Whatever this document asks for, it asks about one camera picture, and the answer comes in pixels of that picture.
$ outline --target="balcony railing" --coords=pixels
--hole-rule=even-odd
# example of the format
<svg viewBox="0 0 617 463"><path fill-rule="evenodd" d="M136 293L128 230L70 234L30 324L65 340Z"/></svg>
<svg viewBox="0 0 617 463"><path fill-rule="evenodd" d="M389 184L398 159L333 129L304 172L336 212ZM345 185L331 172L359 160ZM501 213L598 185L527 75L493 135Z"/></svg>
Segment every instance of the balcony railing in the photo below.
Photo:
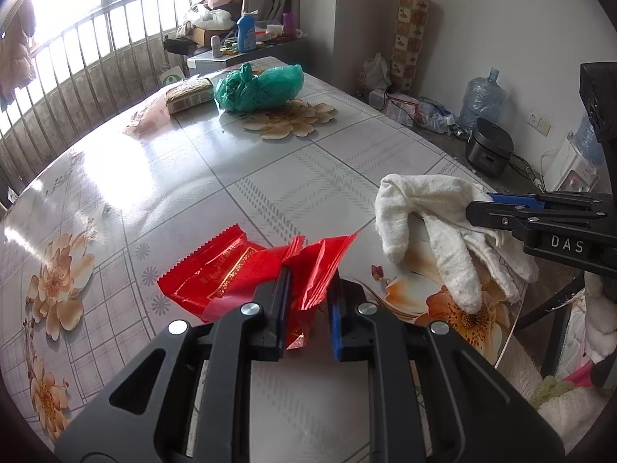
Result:
<svg viewBox="0 0 617 463"><path fill-rule="evenodd" d="M0 179L20 193L74 142L160 88L163 50L200 0L115 0L35 44L37 78L0 113Z"/></svg>

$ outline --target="rice cooker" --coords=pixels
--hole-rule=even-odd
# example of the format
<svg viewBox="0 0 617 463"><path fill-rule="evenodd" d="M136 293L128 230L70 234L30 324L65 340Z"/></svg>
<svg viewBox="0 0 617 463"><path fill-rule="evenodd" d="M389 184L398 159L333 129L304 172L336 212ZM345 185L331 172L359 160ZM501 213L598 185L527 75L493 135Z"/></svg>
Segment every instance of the rice cooker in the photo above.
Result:
<svg viewBox="0 0 617 463"><path fill-rule="evenodd" d="M514 144L508 132L488 120L477 119L465 148L465 156L474 168L499 176L513 153Z"/></svg>

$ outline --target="dining table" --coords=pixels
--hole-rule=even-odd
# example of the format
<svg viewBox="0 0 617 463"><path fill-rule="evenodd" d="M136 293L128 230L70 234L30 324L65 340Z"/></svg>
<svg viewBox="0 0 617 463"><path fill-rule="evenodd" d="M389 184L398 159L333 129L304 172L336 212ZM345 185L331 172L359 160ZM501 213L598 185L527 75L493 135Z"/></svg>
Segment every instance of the dining table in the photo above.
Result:
<svg viewBox="0 0 617 463"><path fill-rule="evenodd" d="M285 64L267 57L252 66ZM213 83L228 73L212 74ZM402 320L413 323L431 305L453 302L436 270L423 268L434 260L419 218L409 219L413 255L401 264L384 255L374 211L380 180L447 174L491 187L406 126L309 74L297 97L327 106L331 120L308 135L271 140L245 128L250 115L226 112L213 100L146 129L131 125L135 106L70 147L8 210L0 228L0 371L50 449L169 323L202 324L157 280L232 225L263 247L297 235L310 244L357 233L340 262L341 278L360 283L367 299ZM478 275L482 283L490 279L482 266ZM486 297L491 303L482 311L490 318L478 319L465 337L496 364L521 302ZM464 317L453 308L447 319ZM276 363L253 363L252 461L368 461L366 370L365 362L334 359L327 309L319 308L305 346Z"/></svg>

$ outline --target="red plastic packaging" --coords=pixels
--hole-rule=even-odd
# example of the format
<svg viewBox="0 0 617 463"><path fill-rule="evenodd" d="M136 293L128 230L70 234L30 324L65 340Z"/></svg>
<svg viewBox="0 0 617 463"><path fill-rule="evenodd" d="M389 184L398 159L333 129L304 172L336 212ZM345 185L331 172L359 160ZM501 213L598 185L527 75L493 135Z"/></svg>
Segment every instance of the red plastic packaging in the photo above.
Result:
<svg viewBox="0 0 617 463"><path fill-rule="evenodd" d="M204 322L252 299L255 287L274 280L281 265L291 268L293 288L288 349L304 345L315 309L325 299L341 258L356 238L326 238L302 248L304 237L289 245L264 248L233 225L202 245L158 279L163 294Z"/></svg>

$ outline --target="cardboard box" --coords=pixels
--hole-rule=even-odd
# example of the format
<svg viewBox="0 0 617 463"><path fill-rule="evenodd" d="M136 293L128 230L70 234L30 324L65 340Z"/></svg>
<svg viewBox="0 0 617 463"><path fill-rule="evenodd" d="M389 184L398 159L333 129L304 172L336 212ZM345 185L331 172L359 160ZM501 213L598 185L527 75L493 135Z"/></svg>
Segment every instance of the cardboard box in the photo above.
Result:
<svg viewBox="0 0 617 463"><path fill-rule="evenodd" d="M210 40L213 36L229 33L230 29L201 29L200 27L194 27L186 35L187 38L193 40L200 47L210 47Z"/></svg>
<svg viewBox="0 0 617 463"><path fill-rule="evenodd" d="M390 79L397 91L409 94L422 49L431 0L399 0Z"/></svg>

